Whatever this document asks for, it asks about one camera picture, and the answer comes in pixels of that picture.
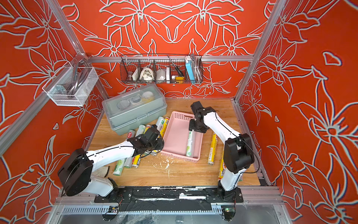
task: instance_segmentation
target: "black wire basket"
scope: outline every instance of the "black wire basket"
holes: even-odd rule
[[[199,84],[203,81],[203,63],[201,56],[194,55],[193,75],[191,80],[187,68],[185,66],[185,54],[157,54],[156,56],[148,56],[145,54],[124,54],[121,55],[121,81],[124,83],[168,83],[168,84]],[[184,75],[184,80],[176,80],[179,76],[173,63],[179,68]],[[144,80],[140,78],[140,74],[144,68],[149,68],[153,72],[153,80]],[[157,73],[160,69],[169,68],[169,80],[157,80]],[[137,78],[133,80],[133,74],[137,70]]]

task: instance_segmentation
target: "wire mesh basket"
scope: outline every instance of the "wire mesh basket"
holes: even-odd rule
[[[182,83],[194,83],[199,84],[203,81],[203,64],[201,56],[194,56],[193,60],[193,75],[194,79],[190,79],[187,67],[185,66],[184,54],[158,54],[156,57],[146,56],[142,54],[126,54],[121,55],[121,81],[124,83],[168,83],[168,84],[182,84]],[[175,69],[175,66],[183,73],[183,80],[176,80],[175,77],[180,76]],[[158,73],[169,68],[169,76],[165,73],[164,80],[157,80]],[[145,78],[141,77],[142,71],[149,71],[149,76]]]
[[[42,89],[58,106],[83,106],[93,90],[98,75],[88,64],[75,65],[67,62],[50,78]]]

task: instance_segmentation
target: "white wire basket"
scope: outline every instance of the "white wire basket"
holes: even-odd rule
[[[67,62],[42,89],[57,106],[83,106],[97,81],[98,75],[93,67],[74,68]]]

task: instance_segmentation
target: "blue power bank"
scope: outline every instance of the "blue power bank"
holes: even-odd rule
[[[195,80],[194,73],[193,73],[193,68],[192,68],[192,61],[189,60],[189,62],[186,62],[185,67],[187,68],[190,80]]]

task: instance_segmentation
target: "plastic wrap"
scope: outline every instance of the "plastic wrap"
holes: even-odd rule
[[[126,224],[157,224],[159,215],[155,213],[141,213],[139,215],[129,215]]]
[[[126,215],[128,214],[127,211],[118,213],[116,217],[116,224],[124,224],[126,223]]]

